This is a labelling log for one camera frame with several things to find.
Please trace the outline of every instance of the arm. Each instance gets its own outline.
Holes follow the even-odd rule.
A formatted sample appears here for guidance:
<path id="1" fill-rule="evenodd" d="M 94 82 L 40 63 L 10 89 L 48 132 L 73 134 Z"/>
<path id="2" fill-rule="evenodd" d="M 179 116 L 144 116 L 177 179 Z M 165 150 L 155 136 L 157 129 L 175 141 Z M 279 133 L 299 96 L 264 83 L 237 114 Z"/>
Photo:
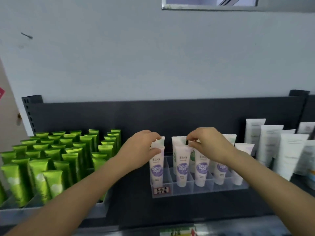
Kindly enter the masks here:
<path id="1" fill-rule="evenodd" d="M 293 235 L 315 232 L 315 198 L 237 150 L 215 128 L 197 128 L 187 136 L 189 145 L 207 158 L 231 167 L 269 204 Z"/>
<path id="2" fill-rule="evenodd" d="M 79 226 L 99 198 L 121 177 L 147 163 L 160 153 L 150 145 L 161 136 L 144 130 L 134 134 L 119 153 L 98 171 L 58 195 L 7 236 L 67 236 Z"/>

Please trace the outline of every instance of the red sign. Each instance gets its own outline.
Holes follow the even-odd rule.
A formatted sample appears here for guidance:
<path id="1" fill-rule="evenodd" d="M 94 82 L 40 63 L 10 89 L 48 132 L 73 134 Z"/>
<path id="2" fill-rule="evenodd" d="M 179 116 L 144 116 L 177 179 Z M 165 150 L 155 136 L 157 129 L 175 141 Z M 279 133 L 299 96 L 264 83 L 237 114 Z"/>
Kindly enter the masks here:
<path id="1" fill-rule="evenodd" d="M 0 99 L 2 98 L 2 96 L 4 95 L 4 93 L 5 93 L 5 90 L 2 89 L 2 88 L 0 88 Z"/>

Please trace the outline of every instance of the left hand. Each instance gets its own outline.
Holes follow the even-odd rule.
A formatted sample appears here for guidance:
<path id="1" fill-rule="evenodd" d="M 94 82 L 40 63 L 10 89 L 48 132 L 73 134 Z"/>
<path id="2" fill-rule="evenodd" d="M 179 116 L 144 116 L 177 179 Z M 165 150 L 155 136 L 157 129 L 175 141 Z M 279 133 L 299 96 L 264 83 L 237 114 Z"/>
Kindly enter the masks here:
<path id="1" fill-rule="evenodd" d="M 115 157 L 120 158 L 130 171 L 142 167 L 152 157 L 161 153 L 159 148 L 150 149 L 152 142 L 157 139 L 161 139 L 161 136 L 156 132 L 137 132 L 125 142 Z"/>

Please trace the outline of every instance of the acrylic divider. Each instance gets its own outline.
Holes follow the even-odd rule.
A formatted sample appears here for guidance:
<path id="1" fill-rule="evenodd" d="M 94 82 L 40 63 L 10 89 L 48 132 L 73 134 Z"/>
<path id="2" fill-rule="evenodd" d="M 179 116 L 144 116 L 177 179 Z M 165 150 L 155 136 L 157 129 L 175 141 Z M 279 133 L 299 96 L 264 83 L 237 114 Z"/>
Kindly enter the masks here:
<path id="1" fill-rule="evenodd" d="M 97 203 L 89 212 L 86 219 L 105 218 L 112 189 L 109 189 L 103 202 Z M 14 197 L 9 193 L 9 198 L 0 206 L 0 226 L 16 225 L 43 206 L 39 194 L 36 194 L 23 208 L 19 208 Z"/>
<path id="2" fill-rule="evenodd" d="M 173 172 L 173 159 L 172 156 L 165 156 L 164 158 L 164 173 L 163 173 L 163 187 L 162 188 L 153 188 L 152 179 L 150 175 L 152 198 L 161 198 L 169 197 L 176 195 L 186 195 L 186 194 L 201 194 L 201 193 L 210 193 L 218 191 L 227 191 L 227 190 L 241 190 L 248 189 L 249 185 L 246 181 L 243 180 L 241 185 L 235 185 L 232 182 L 231 172 L 228 170 L 222 185 L 218 185 L 214 182 L 213 175 L 208 172 L 206 183 L 204 187 L 199 187 L 195 184 L 195 175 L 188 172 L 187 184 L 185 187 L 179 187 L 176 183 L 176 175 Z"/>

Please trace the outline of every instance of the window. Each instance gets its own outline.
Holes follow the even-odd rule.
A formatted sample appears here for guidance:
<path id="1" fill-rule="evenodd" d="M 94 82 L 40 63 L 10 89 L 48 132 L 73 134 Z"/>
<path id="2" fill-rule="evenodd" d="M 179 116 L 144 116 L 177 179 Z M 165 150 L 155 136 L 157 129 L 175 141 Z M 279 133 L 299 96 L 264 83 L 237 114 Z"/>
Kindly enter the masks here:
<path id="1" fill-rule="evenodd" d="M 162 0 L 162 9 L 315 12 L 315 0 Z"/>

